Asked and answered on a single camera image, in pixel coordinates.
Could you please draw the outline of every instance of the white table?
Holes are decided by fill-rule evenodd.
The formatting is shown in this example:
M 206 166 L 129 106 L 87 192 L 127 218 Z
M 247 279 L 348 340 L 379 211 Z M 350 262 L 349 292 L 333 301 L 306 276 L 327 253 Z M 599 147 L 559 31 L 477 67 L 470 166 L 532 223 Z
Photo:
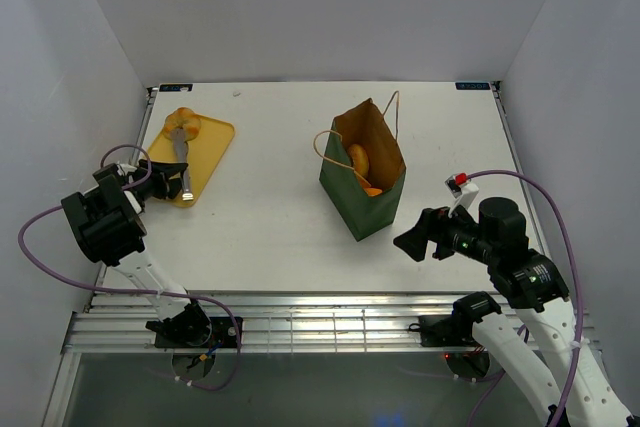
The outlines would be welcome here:
M 395 223 L 356 242 L 318 181 L 314 135 L 334 116 L 371 97 L 384 108 L 401 91 L 399 143 L 407 165 Z M 195 84 L 160 92 L 143 145 L 181 106 L 232 123 L 236 137 L 198 203 L 179 209 L 150 202 L 142 220 L 146 245 L 188 290 L 226 292 L 494 291 L 486 268 L 456 255 L 413 262 L 392 245 L 425 207 L 449 205 L 452 173 L 515 169 L 491 91 L 457 91 L 453 83 L 318 82 Z M 393 116 L 388 115 L 393 130 Z M 324 151 L 326 139 L 321 142 Z M 485 197 L 515 200 L 527 216 L 520 183 L 478 180 Z M 108 271 L 104 285 L 131 287 Z

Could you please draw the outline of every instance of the plastic tray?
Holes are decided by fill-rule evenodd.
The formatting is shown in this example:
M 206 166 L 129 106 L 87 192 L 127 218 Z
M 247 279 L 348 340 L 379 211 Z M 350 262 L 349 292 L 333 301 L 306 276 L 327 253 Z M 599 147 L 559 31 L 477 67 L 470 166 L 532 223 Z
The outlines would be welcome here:
M 193 207 L 195 205 L 236 133 L 233 125 L 227 122 L 203 115 L 198 115 L 198 117 L 202 122 L 200 133 L 195 139 L 189 141 L 189 153 L 187 154 L 193 200 L 185 202 L 178 195 L 174 200 L 167 201 L 176 207 Z M 151 160 L 156 162 L 177 162 L 173 143 L 164 137 L 162 132 L 155 138 L 148 152 Z

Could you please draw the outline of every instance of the bag handle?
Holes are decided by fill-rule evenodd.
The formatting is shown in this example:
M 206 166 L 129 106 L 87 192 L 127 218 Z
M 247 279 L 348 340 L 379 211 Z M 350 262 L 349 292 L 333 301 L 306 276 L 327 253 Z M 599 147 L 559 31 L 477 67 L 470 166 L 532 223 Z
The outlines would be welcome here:
M 387 115 L 387 110 L 389 110 L 389 106 L 391 105 L 391 102 L 393 102 L 394 97 L 396 99 L 396 141 L 397 141 L 398 140 L 398 111 L 400 110 L 400 91 L 399 90 L 396 90 L 393 94 L 391 94 L 389 103 L 387 104 L 387 107 L 384 109 L 382 116 L 384 117 L 385 115 Z
M 329 157 L 327 157 L 326 155 L 322 155 L 320 153 L 320 150 L 318 150 L 318 137 L 320 137 L 322 134 L 335 134 L 338 137 L 340 137 L 340 141 L 342 142 L 342 134 L 340 132 L 336 132 L 335 130 L 323 130 L 322 132 L 319 132 L 314 138 L 313 138 L 313 150 L 316 151 L 316 154 L 318 154 L 320 157 L 322 157 L 324 160 L 326 160 L 327 162 L 331 162 L 332 164 L 335 165 L 339 165 L 340 167 L 344 167 L 345 169 L 349 169 L 352 170 L 354 174 L 356 174 L 356 177 L 358 177 L 358 179 L 360 179 L 361 181 L 363 181 L 367 186 L 371 187 L 371 184 L 369 183 L 369 181 L 367 179 L 365 179 L 362 175 L 360 175 L 358 172 L 356 172 L 356 169 L 354 169 L 351 165 L 347 165 L 347 164 L 343 164 L 341 162 L 338 162 L 337 160 L 333 160 L 330 159 Z

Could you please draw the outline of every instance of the green paper bag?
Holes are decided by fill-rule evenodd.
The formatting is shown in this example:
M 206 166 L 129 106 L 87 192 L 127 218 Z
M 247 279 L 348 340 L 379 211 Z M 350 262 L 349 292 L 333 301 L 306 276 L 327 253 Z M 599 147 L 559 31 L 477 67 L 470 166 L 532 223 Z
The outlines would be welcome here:
M 396 137 L 385 122 L 386 114 L 396 98 Z M 394 92 L 384 113 L 371 99 L 333 119 L 331 130 L 320 132 L 317 138 L 329 133 L 323 157 L 320 183 L 349 227 L 360 241 L 393 223 L 402 195 L 406 166 L 398 146 L 398 109 L 400 93 Z M 358 180 L 347 149 L 360 144 L 369 157 L 367 181 L 382 193 L 370 197 Z

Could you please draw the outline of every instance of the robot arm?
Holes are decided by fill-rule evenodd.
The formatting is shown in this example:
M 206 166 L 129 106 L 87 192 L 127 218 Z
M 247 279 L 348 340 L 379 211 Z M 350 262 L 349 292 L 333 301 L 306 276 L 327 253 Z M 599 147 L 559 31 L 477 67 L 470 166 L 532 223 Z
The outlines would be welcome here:
M 526 345 L 514 338 L 512 328 L 499 312 L 474 313 L 482 302 L 467 296 L 454 304 L 451 321 L 461 335 L 484 345 L 501 363 L 525 393 L 539 418 L 545 420 L 555 411 L 560 397 L 558 385 L 564 385 L 569 372 L 573 346 L 573 306 L 569 290 L 555 264 L 528 248 L 526 221 L 515 202 L 494 197 L 480 203 L 479 221 L 467 208 L 475 198 L 463 174 L 446 182 L 454 194 L 452 208 L 425 209 L 415 227 L 396 237 L 394 244 L 419 262 L 426 256 L 427 243 L 435 242 L 433 257 L 443 260 L 461 253 L 488 267 L 489 277 L 540 346 L 548 365 L 525 354 Z M 465 322 L 455 320 L 460 315 Z M 620 402 L 597 365 L 588 346 L 580 346 L 580 356 L 572 390 L 566 405 L 566 418 L 572 427 L 628 427 L 638 425 Z
M 140 163 L 146 170 L 146 161 Z M 147 232 L 139 217 L 149 197 L 174 198 L 180 192 L 180 179 L 174 177 L 186 166 L 153 162 L 148 180 L 123 190 L 129 177 L 142 179 L 143 170 L 110 164 L 93 174 L 97 187 L 63 199 L 64 213 L 84 255 L 92 262 L 104 262 L 139 289 L 186 294 L 144 245 Z M 197 301 L 160 295 L 149 297 L 149 301 L 159 320 L 147 322 L 147 329 L 192 347 L 211 339 L 211 321 Z

